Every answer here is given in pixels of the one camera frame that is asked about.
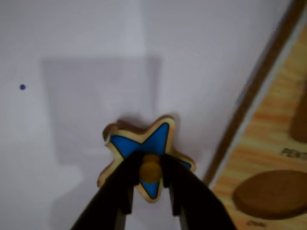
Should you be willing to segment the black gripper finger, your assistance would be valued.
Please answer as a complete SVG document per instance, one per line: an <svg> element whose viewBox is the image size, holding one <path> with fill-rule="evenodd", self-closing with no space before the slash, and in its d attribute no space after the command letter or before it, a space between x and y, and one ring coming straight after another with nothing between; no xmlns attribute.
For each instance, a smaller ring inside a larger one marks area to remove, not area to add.
<svg viewBox="0 0 307 230"><path fill-rule="evenodd" d="M182 230L235 230L222 202L177 158L162 156L164 187L169 189L172 212Z"/></svg>
<svg viewBox="0 0 307 230"><path fill-rule="evenodd" d="M123 230L126 216L132 213L133 188L139 182L142 153L134 152L107 177L73 230Z"/></svg>

